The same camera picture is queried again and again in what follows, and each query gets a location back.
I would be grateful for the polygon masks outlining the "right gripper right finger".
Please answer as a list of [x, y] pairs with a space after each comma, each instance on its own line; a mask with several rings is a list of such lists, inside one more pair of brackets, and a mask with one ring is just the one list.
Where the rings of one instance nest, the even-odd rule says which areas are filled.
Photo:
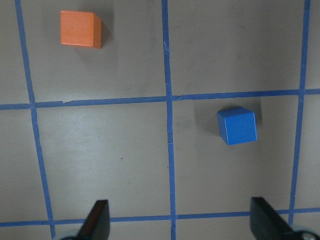
[[299, 240], [294, 231], [263, 197], [250, 199], [250, 230], [256, 240]]

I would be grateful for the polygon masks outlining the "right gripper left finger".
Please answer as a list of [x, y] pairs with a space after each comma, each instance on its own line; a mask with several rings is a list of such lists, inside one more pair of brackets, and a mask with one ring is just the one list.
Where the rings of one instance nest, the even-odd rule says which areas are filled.
[[107, 240], [110, 235], [109, 201], [97, 200], [83, 225], [75, 236], [76, 240]]

